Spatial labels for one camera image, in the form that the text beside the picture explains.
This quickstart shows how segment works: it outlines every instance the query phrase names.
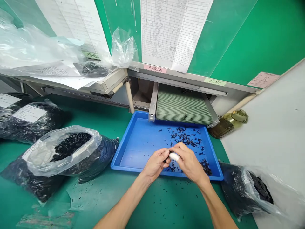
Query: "blue plastic tray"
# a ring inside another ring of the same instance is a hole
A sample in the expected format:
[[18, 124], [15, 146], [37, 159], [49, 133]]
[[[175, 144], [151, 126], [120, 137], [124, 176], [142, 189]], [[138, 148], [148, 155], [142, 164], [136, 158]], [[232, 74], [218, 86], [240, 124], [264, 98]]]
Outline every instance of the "blue plastic tray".
[[[176, 144], [175, 140], [178, 141], [179, 137], [173, 139], [171, 135], [173, 131], [178, 133], [177, 128], [179, 127], [186, 128], [184, 133], [191, 135], [190, 139], [193, 139], [194, 142], [198, 142], [198, 139], [202, 140], [198, 147], [192, 147], [191, 145], [188, 145], [188, 147], [195, 152], [199, 161], [206, 159], [210, 164], [209, 167], [212, 171], [212, 176], [209, 176], [210, 180], [222, 181], [223, 174], [205, 126], [160, 120], [156, 120], [154, 123], [148, 122], [148, 113], [143, 111], [136, 111], [133, 114], [111, 162], [111, 168], [141, 172], [154, 151], [169, 148]], [[161, 174], [186, 177], [177, 162], [172, 161], [170, 166], [174, 168], [173, 171], [171, 168], [166, 168]]]

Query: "green label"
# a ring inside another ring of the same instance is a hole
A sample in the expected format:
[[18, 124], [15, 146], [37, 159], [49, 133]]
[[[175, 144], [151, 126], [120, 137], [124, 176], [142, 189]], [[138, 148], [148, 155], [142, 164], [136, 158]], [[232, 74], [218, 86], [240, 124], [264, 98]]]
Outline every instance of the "green label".
[[99, 60], [99, 57], [96, 53], [92, 53], [92, 52], [85, 52], [83, 51], [83, 54], [88, 57], [88, 58], [91, 58], [91, 59], [97, 59]]
[[219, 86], [225, 86], [226, 85], [226, 82], [223, 82], [223, 81], [220, 81], [220, 80], [215, 80], [215, 79], [210, 79], [210, 78], [206, 78], [204, 80], [204, 82], [219, 85]]

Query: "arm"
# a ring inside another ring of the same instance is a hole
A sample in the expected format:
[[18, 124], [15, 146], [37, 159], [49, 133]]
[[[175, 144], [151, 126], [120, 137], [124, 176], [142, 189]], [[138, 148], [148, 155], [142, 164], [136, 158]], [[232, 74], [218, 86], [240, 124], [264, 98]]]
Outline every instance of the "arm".
[[189, 179], [198, 185], [209, 208], [214, 228], [238, 229], [228, 210], [213, 189], [208, 175], [204, 172], [194, 152], [182, 142], [178, 143], [169, 150], [177, 153], [180, 156], [180, 158], [177, 160], [180, 168]]
[[94, 229], [125, 228], [131, 214], [139, 204], [148, 187], [157, 179], [163, 168], [169, 166], [170, 159], [168, 155], [169, 150], [166, 148], [154, 152], [131, 187], [120, 201], [96, 224]]

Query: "hand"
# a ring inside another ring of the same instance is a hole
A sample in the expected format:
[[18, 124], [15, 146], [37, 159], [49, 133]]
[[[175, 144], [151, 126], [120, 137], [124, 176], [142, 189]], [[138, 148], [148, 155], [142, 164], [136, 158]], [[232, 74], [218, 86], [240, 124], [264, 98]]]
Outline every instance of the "hand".
[[148, 159], [142, 173], [148, 177], [151, 182], [154, 182], [162, 172], [163, 168], [169, 166], [171, 159], [168, 156], [169, 150], [167, 148], [162, 148], [154, 152]]
[[204, 172], [193, 151], [185, 144], [179, 142], [169, 149], [178, 154], [181, 158], [177, 161], [184, 174], [197, 185], [210, 184], [208, 175]]

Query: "plastic bag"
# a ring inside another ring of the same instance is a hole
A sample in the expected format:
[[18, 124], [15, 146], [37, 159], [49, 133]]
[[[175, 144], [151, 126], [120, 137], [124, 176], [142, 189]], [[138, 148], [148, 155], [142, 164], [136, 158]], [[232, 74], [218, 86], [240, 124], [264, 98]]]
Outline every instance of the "plastic bag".
[[50, 100], [29, 103], [2, 122], [0, 138], [33, 144], [64, 121], [63, 110]]
[[57, 61], [81, 63], [87, 60], [80, 46], [67, 39], [62, 42], [62, 39], [50, 38], [33, 25], [0, 30], [0, 52], [3, 70]]
[[26, 93], [0, 93], [0, 126], [16, 111], [32, 102], [32, 96]]
[[0, 175], [33, 193], [42, 203], [45, 203], [60, 188], [65, 176], [34, 176], [21, 157], [10, 163]]
[[118, 27], [112, 34], [111, 46], [111, 55], [106, 50], [108, 47], [100, 45], [101, 48], [97, 50], [103, 66], [107, 68], [113, 66], [129, 67], [139, 71], [139, 69], [130, 66], [132, 61], [139, 62], [138, 48], [133, 37], [130, 37], [125, 30]]
[[10, 14], [0, 8], [0, 29], [16, 29], [16, 26], [13, 24], [13, 20], [14, 18]]
[[304, 225], [304, 196], [280, 178], [259, 167], [219, 164], [224, 175], [222, 190], [239, 221], [243, 215], [266, 212], [294, 225]]
[[101, 136], [96, 130], [70, 126], [43, 136], [23, 159], [34, 175], [79, 176], [79, 183], [83, 183], [104, 170], [118, 144], [117, 139]]

